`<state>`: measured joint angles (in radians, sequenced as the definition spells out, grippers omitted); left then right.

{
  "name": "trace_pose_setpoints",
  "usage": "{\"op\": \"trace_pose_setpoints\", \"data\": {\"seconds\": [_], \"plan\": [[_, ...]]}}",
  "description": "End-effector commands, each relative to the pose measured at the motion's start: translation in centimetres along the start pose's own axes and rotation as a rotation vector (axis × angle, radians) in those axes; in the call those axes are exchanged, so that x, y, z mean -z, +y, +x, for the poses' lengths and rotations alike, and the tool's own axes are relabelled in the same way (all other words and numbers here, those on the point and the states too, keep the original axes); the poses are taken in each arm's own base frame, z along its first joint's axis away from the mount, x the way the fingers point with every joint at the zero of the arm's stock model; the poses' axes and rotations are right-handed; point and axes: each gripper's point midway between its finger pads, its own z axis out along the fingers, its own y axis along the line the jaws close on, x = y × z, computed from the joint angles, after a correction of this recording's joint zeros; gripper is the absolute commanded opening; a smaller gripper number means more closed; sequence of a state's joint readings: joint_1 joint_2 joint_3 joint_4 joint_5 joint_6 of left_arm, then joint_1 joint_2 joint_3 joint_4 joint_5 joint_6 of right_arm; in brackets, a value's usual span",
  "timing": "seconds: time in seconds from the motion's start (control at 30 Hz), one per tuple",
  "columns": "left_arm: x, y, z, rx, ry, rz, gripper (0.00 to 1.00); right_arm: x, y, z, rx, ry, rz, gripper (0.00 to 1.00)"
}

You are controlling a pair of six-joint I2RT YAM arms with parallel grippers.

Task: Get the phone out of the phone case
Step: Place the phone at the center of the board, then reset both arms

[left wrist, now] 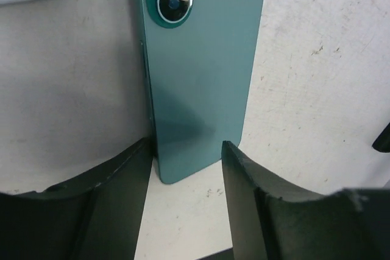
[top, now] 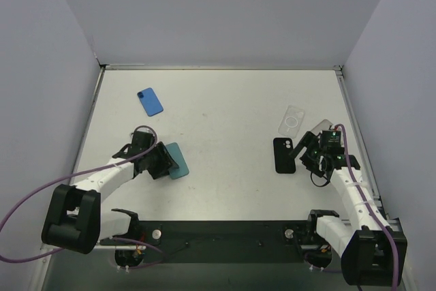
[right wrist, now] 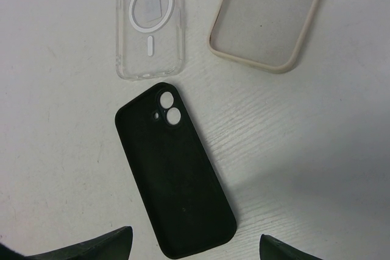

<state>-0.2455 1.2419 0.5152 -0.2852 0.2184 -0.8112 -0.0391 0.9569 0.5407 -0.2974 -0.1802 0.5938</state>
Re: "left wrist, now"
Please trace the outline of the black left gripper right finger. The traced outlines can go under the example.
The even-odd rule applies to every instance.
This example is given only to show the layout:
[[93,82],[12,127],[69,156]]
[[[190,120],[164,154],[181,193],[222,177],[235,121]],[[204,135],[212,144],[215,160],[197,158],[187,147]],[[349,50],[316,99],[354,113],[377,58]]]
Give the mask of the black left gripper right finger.
[[388,259],[389,190],[297,186],[222,143],[236,259]]

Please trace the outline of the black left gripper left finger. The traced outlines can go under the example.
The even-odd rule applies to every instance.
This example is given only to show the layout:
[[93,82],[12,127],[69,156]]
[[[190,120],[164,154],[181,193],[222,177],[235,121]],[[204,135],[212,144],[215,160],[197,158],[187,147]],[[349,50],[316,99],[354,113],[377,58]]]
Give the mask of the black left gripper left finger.
[[143,138],[44,191],[1,194],[1,258],[133,259],[152,160]]

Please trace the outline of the black phone case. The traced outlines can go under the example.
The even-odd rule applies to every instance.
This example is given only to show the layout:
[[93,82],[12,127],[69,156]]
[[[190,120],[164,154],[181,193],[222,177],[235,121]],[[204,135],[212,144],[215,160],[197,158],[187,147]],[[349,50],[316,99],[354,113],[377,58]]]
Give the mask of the black phone case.
[[373,142],[372,148],[380,153],[390,152],[390,124],[385,127],[385,129]]

